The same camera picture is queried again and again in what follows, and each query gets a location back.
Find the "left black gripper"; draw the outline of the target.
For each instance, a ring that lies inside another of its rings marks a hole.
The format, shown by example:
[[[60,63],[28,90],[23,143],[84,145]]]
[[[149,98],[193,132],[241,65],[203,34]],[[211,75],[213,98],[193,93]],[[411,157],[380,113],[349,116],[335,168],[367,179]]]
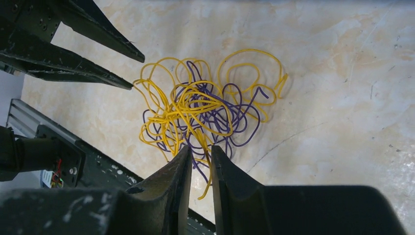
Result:
[[[101,83],[126,90],[132,84],[94,62],[49,42],[61,21],[73,31],[131,59],[144,54],[124,37],[93,0],[1,0],[0,60],[32,77],[54,82]]]

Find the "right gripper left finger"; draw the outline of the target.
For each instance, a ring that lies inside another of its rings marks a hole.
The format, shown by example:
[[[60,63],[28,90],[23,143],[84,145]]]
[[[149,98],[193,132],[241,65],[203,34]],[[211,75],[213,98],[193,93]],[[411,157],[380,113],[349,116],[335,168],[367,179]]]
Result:
[[[15,189],[0,195],[3,235],[184,235],[188,146],[143,181],[115,188]]]

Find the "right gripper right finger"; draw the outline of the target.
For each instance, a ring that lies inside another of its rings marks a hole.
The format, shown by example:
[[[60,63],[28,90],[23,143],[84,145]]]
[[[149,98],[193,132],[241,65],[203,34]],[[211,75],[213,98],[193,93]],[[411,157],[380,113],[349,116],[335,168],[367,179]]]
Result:
[[[369,186],[265,186],[211,149],[219,235],[404,235],[388,200]]]

